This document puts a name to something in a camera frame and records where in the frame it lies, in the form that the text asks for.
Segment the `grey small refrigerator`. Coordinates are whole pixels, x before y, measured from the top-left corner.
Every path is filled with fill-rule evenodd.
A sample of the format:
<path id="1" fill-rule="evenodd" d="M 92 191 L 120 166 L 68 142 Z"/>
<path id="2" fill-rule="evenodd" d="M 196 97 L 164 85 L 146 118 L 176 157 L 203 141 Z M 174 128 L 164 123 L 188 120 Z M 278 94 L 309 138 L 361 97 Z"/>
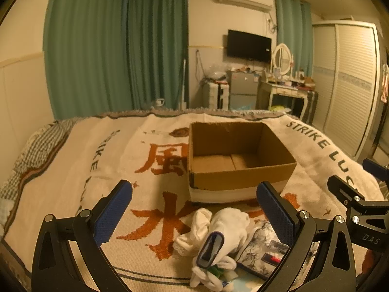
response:
<path id="1" fill-rule="evenodd" d="M 258 76 L 253 73 L 228 71 L 230 110 L 254 110 L 258 91 Z"/>

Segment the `black wall television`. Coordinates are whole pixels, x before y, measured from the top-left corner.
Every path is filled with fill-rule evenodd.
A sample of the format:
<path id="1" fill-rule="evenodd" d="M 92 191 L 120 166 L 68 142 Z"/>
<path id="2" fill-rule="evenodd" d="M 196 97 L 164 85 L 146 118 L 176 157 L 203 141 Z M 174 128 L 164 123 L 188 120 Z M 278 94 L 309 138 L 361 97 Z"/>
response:
<path id="1" fill-rule="evenodd" d="M 265 36 L 228 30 L 226 56 L 270 63 L 272 39 Z"/>

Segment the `white oval vanity mirror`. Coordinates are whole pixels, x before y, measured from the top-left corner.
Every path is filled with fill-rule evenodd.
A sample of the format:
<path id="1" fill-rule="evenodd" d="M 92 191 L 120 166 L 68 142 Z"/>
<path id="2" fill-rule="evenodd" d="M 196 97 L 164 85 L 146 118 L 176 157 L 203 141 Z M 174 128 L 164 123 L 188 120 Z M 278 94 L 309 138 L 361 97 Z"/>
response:
<path id="1" fill-rule="evenodd" d="M 292 53 L 289 47 L 284 44 L 278 44 L 272 53 L 272 72 L 278 71 L 281 76 L 288 74 L 293 63 Z"/>

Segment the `floral patterned soft pack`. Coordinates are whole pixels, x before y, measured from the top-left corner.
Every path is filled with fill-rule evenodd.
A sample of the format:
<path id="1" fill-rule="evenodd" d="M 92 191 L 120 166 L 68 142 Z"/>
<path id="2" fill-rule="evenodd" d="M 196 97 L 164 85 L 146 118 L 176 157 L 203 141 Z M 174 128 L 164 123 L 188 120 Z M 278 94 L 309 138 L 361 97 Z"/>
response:
<path id="1" fill-rule="evenodd" d="M 268 221 L 258 220 L 235 258 L 237 266 L 267 280 L 289 250 Z"/>

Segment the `green curtain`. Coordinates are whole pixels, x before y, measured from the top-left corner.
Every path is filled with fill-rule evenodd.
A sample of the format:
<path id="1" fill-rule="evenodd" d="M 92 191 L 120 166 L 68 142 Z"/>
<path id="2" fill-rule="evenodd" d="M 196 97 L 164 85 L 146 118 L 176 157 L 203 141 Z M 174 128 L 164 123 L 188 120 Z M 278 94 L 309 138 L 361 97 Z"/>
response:
<path id="1" fill-rule="evenodd" d="M 275 0 L 277 43 L 285 44 L 294 58 L 294 71 L 312 75 L 313 28 L 310 3 Z"/>
<path id="2" fill-rule="evenodd" d="M 188 0 L 49 0 L 47 89 L 56 119 L 175 109 L 188 78 Z"/>

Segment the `green curtain left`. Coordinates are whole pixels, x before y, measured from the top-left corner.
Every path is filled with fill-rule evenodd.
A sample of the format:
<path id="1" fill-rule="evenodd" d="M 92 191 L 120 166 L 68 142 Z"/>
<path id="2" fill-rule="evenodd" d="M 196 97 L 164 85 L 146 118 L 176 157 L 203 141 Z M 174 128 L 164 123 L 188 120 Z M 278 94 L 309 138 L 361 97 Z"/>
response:
<path id="1" fill-rule="evenodd" d="M 49 0 L 47 89 L 56 119 L 175 109 L 188 78 L 188 0 Z"/>

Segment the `green curtain right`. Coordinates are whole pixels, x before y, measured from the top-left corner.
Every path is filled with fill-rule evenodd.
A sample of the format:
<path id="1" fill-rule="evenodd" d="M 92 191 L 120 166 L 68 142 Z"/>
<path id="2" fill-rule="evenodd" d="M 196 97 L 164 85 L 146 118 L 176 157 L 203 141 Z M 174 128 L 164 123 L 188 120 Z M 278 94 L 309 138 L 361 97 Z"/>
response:
<path id="1" fill-rule="evenodd" d="M 312 75 L 313 28 L 310 3 L 275 0 L 277 43 L 285 44 L 294 58 L 294 71 Z"/>

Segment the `white cloth bundle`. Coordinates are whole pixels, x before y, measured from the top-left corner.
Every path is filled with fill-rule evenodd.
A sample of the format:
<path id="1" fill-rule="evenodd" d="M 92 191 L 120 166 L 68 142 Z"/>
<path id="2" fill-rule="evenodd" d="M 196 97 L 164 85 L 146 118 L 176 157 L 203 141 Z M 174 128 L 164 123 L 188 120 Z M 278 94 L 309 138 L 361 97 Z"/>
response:
<path id="1" fill-rule="evenodd" d="M 189 285 L 195 288 L 202 284 L 210 291 L 222 291 L 224 287 L 238 278 L 236 268 L 237 262 L 230 256 L 223 257 L 217 264 L 208 268 L 200 268 L 194 257 Z"/>

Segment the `white sock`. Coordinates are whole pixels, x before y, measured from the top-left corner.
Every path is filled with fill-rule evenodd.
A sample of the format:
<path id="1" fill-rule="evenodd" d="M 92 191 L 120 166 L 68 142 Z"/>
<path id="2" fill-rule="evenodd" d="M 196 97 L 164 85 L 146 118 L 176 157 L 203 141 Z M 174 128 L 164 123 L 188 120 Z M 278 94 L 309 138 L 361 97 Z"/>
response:
<path id="1" fill-rule="evenodd" d="M 236 262 L 230 254 L 236 253 L 245 243 L 250 223 L 248 213 L 237 208 L 218 211 L 210 222 L 195 265 L 202 269 L 219 266 L 233 270 Z"/>

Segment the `white dressing table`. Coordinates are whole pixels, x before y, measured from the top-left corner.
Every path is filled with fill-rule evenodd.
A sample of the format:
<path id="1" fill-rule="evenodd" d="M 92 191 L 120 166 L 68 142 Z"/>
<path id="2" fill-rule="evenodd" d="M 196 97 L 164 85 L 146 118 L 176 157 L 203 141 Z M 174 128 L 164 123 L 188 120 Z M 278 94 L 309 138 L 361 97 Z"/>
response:
<path id="1" fill-rule="evenodd" d="M 318 93 L 301 87 L 284 86 L 260 81 L 256 95 L 256 108 L 271 110 L 280 106 L 286 113 L 311 124 L 315 116 Z"/>

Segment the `white louvered wardrobe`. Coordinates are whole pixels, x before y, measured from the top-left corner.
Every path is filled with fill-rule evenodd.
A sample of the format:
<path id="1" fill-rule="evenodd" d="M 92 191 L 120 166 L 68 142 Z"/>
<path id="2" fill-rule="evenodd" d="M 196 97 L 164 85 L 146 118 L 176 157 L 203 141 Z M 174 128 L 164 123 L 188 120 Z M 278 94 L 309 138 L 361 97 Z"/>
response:
<path id="1" fill-rule="evenodd" d="M 354 20 L 325 20 L 312 29 L 312 79 L 318 94 L 312 124 L 357 159 L 371 133 L 379 100 L 377 27 Z"/>

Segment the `light blue tissue pack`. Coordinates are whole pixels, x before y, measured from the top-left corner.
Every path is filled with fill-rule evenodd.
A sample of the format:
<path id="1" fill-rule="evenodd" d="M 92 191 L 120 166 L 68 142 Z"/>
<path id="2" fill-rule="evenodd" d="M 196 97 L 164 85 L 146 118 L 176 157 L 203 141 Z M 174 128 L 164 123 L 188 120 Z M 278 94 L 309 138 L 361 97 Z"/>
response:
<path id="1" fill-rule="evenodd" d="M 264 280 L 248 272 L 239 272 L 239 276 L 229 282 L 224 288 L 225 292 L 253 292 L 262 287 Z"/>

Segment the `open cardboard box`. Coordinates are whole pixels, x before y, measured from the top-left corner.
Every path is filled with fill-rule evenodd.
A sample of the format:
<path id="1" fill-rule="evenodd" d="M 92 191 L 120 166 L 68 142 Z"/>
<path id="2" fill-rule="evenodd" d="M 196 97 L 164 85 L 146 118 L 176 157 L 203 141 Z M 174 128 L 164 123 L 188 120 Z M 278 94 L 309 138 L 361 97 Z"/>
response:
<path id="1" fill-rule="evenodd" d="M 265 123 L 192 123 L 187 171 L 192 202 L 248 201 L 268 181 L 282 192 L 297 166 L 283 142 Z"/>

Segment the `checkered grey bedsheet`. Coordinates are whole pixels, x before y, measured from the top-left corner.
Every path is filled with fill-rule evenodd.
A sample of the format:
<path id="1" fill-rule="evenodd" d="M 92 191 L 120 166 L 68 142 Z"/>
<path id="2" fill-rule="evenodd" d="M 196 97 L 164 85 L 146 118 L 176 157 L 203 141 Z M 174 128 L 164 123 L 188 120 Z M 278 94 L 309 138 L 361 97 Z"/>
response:
<path id="1" fill-rule="evenodd" d="M 72 128 L 81 120 L 81 117 L 74 117 L 54 121 L 38 129 L 27 140 L 11 169 L 10 176 L 1 185 L 2 237 L 12 223 L 24 185 L 33 179 L 35 174 L 39 175 L 44 170 L 44 166 L 49 164 L 63 146 Z"/>

